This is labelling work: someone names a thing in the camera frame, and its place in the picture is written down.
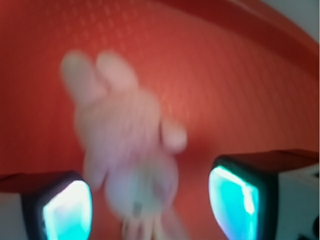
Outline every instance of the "white bunny toy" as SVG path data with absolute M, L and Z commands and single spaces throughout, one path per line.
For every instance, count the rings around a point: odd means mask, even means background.
M 187 239 L 172 209 L 178 188 L 172 155 L 186 148 L 186 130 L 162 115 L 157 98 L 114 52 L 101 52 L 94 64 L 70 51 L 61 72 L 85 149 L 84 179 L 92 190 L 105 181 L 105 198 L 123 220 L 122 237 Z

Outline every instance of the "bunny arm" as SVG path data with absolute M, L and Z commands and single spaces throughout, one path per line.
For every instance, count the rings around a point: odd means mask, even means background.
M 93 62 L 81 51 L 68 52 L 61 62 L 60 70 L 63 83 L 77 107 L 107 95 L 107 89 L 98 81 Z
M 96 68 L 103 76 L 104 83 L 113 92 L 137 88 L 139 85 L 133 67 L 115 52 L 102 51 L 99 53 Z
M 178 154 L 187 147 L 186 129 L 168 117 L 161 119 L 160 134 L 163 148 L 169 153 Z

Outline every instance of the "glowing cyan panel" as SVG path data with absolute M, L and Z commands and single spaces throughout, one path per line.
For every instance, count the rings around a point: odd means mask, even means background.
M 230 240 L 255 240 L 258 228 L 258 189 L 222 166 L 209 176 L 214 217 Z
M 92 224 L 92 198 L 89 186 L 73 181 L 43 208 L 48 240 L 87 240 Z

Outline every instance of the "plush toy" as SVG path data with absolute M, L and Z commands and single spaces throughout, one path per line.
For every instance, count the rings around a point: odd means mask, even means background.
M 114 52 L 101 52 L 94 64 L 70 51 L 61 72 L 85 149 L 84 178 L 92 190 L 105 181 L 105 198 L 123 220 L 122 237 L 187 239 L 172 208 L 178 188 L 172 155 L 185 149 L 186 130 L 162 115 L 157 98 Z

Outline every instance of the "red surface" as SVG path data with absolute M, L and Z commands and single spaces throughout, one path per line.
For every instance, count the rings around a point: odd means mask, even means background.
M 81 171 L 60 61 L 113 49 L 187 127 L 175 207 L 191 237 L 223 239 L 208 196 L 217 155 L 318 151 L 319 45 L 258 1 L 163 2 L 0 1 L 0 174 Z M 91 238 L 120 232 L 95 193 Z

